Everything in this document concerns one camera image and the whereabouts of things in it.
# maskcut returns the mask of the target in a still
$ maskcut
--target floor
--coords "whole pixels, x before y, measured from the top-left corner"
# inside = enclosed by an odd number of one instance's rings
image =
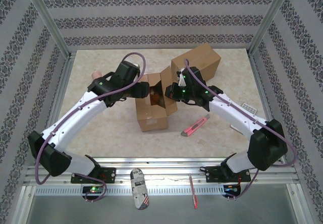
[[[146,73],[162,71],[171,59],[188,49],[142,50],[79,50],[77,51],[61,115],[65,114],[84,94],[91,83],[91,74],[114,71],[123,56],[131,51],[142,53],[147,60]],[[222,57],[216,75],[207,82],[216,85],[238,104],[243,102],[258,109],[264,118],[258,90],[245,49],[215,49]],[[129,61],[142,65],[141,58]],[[247,139],[230,128],[230,123],[210,113],[210,119],[190,137],[180,133],[207,112],[201,107],[178,103],[178,111],[169,116],[169,128],[141,132],[136,119],[134,99],[116,103],[94,118],[75,136],[68,147],[80,155],[93,157],[226,157],[247,150]]]

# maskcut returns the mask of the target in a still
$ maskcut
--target red pen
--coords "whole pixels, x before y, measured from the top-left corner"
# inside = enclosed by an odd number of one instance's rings
[[[191,190],[192,190],[194,208],[197,209],[197,196],[195,195],[192,176],[191,176],[191,174],[189,174],[188,176],[190,177],[190,185],[191,185]]]

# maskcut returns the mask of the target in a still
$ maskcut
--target wall panel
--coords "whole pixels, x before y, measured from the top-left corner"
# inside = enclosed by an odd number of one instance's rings
[[[247,47],[273,0],[43,0],[71,51]]]
[[[253,55],[273,117],[298,151],[312,216],[323,222],[323,30],[320,0],[284,0]]]
[[[64,57],[31,0],[0,0],[0,223],[10,223],[33,163],[27,136],[46,126]]]

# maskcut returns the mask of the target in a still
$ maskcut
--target white plastic piece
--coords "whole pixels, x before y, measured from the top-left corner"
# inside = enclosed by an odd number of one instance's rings
[[[134,63],[132,63],[132,64],[140,69],[140,65],[139,64],[134,64]]]
[[[230,157],[227,165],[234,173],[254,168],[254,165],[252,165],[248,158],[247,151],[237,153]]]
[[[181,69],[181,73],[180,73],[180,80],[179,80],[179,82],[178,82],[178,86],[186,86],[186,83],[185,83],[185,79],[184,79],[184,76],[183,76],[183,74],[182,74],[182,72],[183,72],[183,70],[184,70],[185,68],[182,68]]]
[[[241,105],[242,108],[246,109],[247,111],[249,111],[250,113],[252,113],[253,115],[255,115],[257,113],[257,109],[247,103],[242,103]]]
[[[224,98],[228,102],[231,102],[232,105],[237,106],[244,112],[246,112],[248,115],[256,119],[258,122],[262,124],[265,123],[265,119],[259,118],[238,104],[234,103],[226,94],[219,94],[221,98]],[[217,97],[214,97],[213,100],[209,104],[209,109],[211,112],[216,113],[229,123],[231,123],[233,126],[235,126],[239,132],[241,132],[248,140],[250,140],[251,135],[253,134],[254,130],[261,129],[261,126],[256,124],[254,121],[250,120],[246,116],[242,115],[240,112],[238,112],[233,107],[229,106],[228,104],[224,103],[222,100],[218,99]]]
[[[86,101],[97,97],[93,92],[85,92],[83,97],[71,108],[61,119],[54,123],[49,128],[45,129],[42,133],[43,139],[46,139],[54,128],[67,116],[71,111],[78,108]],[[64,152],[73,137],[93,119],[97,114],[101,113],[106,109],[104,101],[95,100],[88,104],[83,109],[77,111],[72,115],[64,124],[59,128],[56,134],[50,139],[49,144],[54,143],[55,149],[59,152]]]
[[[94,163],[88,157],[76,155],[67,151],[64,151],[64,153],[72,157],[71,164],[66,172],[89,175],[94,169]]]

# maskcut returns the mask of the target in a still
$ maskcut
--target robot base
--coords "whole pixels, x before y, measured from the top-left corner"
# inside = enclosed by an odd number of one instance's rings
[[[249,170],[243,170],[239,173],[231,173],[230,176],[225,177],[221,172],[221,166],[208,166],[201,167],[200,171],[205,172],[207,183],[230,183],[239,182],[239,176],[241,177],[241,182],[250,182],[250,172]]]
[[[101,167],[100,175],[96,177],[97,179],[103,180],[107,184],[114,184],[116,179],[116,168],[115,167]],[[78,176],[77,174],[71,177],[72,184],[101,184],[101,182],[90,180]]]

